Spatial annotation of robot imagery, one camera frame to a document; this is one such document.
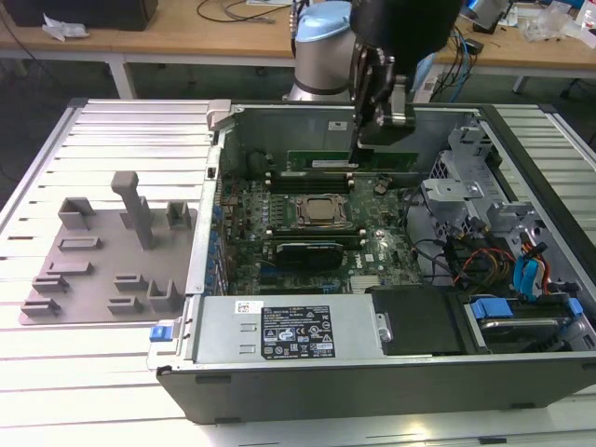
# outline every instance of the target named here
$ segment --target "floor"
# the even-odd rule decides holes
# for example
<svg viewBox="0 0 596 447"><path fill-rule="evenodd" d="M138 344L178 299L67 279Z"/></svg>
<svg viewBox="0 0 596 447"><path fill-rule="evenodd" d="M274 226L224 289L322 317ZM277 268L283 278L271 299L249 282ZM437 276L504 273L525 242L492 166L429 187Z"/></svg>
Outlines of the floor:
<svg viewBox="0 0 596 447"><path fill-rule="evenodd" d="M116 98L114 83L98 62L32 63L24 78L4 73L0 81L0 208L71 98ZM183 65L133 66L140 98L277 101L290 91L291 69ZM511 91L513 77L473 75L458 102L550 103L586 141L596 132L596 86L580 84L568 99L559 94L565 79L532 78L522 95ZM443 94L443 101L449 93Z"/></svg>

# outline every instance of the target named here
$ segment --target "blue latch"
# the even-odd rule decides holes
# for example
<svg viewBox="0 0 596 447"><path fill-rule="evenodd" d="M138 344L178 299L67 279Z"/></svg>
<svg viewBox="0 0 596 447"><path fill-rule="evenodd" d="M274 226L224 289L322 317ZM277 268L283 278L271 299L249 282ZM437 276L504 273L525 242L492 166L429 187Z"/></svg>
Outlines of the blue latch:
<svg viewBox="0 0 596 447"><path fill-rule="evenodd" d="M154 326L151 328L149 340L151 342L171 342L173 340L173 326Z"/></svg>
<svg viewBox="0 0 596 447"><path fill-rule="evenodd" d="M479 298L472 303L471 308L476 319L513 317L505 298Z"/></svg>
<svg viewBox="0 0 596 447"><path fill-rule="evenodd" d="M584 308L581 306L577 298L569 298L567 305L569 306L571 313L574 314L574 317L576 318L584 313Z"/></svg>
<svg viewBox="0 0 596 447"><path fill-rule="evenodd" d="M516 291L525 295L529 303L536 301L533 290L537 273L538 262L536 260L526 260L523 256L517 259L513 270L513 287Z"/></svg>

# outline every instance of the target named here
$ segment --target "black robot end effector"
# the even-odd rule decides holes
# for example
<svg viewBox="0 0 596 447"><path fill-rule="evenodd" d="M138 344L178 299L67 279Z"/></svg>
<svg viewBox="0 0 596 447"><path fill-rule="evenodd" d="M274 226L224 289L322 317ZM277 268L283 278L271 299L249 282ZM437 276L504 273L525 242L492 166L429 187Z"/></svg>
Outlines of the black robot end effector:
<svg viewBox="0 0 596 447"><path fill-rule="evenodd" d="M350 27L357 37L353 92L358 138L352 156L367 144L388 145L413 132L406 104L416 66L445 46L461 0L354 0Z"/></svg>

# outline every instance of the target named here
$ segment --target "power supply label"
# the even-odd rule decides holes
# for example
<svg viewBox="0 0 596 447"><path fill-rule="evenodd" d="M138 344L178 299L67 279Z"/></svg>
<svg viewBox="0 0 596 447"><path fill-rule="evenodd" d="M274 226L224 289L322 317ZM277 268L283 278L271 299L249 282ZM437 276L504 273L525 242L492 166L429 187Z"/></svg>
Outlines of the power supply label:
<svg viewBox="0 0 596 447"><path fill-rule="evenodd" d="M335 357L328 305L263 307L261 355L265 360Z"/></svg>

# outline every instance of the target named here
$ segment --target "motherboard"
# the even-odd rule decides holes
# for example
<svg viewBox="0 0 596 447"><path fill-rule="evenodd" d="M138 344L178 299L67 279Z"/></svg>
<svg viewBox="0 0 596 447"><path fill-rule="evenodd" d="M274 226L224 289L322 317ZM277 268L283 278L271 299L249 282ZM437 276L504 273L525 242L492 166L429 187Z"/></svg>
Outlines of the motherboard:
<svg viewBox="0 0 596 447"><path fill-rule="evenodd" d="M223 179L228 294L362 293L422 280L401 227L402 193L377 174L346 194L272 191L270 182Z"/></svg>

